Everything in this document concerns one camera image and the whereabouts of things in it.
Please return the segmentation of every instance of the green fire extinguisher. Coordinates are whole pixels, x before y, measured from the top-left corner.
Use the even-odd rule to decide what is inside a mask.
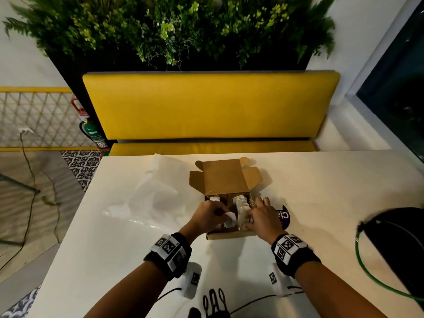
[[[90,138],[97,147],[101,150],[104,156],[108,156],[110,148],[107,146],[105,138],[97,131],[94,123],[89,122],[88,119],[80,123],[80,130]]]

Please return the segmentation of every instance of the yellow cushion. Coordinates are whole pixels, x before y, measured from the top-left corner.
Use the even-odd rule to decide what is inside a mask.
[[[113,144],[109,156],[314,152],[312,141]]]
[[[86,74],[109,139],[311,138],[340,74]]]

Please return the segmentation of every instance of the purple sticker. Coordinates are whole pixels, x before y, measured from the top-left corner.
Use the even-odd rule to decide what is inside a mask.
[[[278,218],[280,219],[283,230],[287,229],[290,224],[290,214],[285,206],[282,210],[277,210]]]

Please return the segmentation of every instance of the cardboard box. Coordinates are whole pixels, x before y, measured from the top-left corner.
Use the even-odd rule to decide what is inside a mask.
[[[236,205],[232,199],[237,195],[244,195],[250,200],[254,200],[251,190],[262,182],[262,176],[257,167],[245,167],[249,159],[225,159],[220,161],[196,161],[196,166],[200,171],[190,172],[190,186],[205,195],[205,200],[209,197],[219,196],[230,211],[237,214]],[[213,230],[206,235],[208,240],[230,239],[236,237],[248,237],[255,235],[248,230],[238,230],[237,227],[226,228],[222,225],[219,229]]]

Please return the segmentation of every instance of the planter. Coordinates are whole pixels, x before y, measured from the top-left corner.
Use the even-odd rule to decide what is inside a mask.
[[[265,50],[259,55],[252,56],[241,71],[305,70],[312,55],[311,53],[305,54],[298,63],[296,52],[282,53],[281,51],[277,52],[276,49],[281,49],[281,47]],[[224,52],[219,61],[213,60],[204,53],[191,51],[181,57],[180,68],[177,66],[167,67],[163,58],[155,58],[156,60],[148,65],[141,62],[132,49],[93,51],[87,54],[75,53],[74,58],[60,52],[49,52],[47,55],[103,135],[103,128],[82,80],[82,76],[88,72],[240,71],[238,59],[231,49]],[[108,144],[115,142],[114,139],[116,138],[108,138]]]

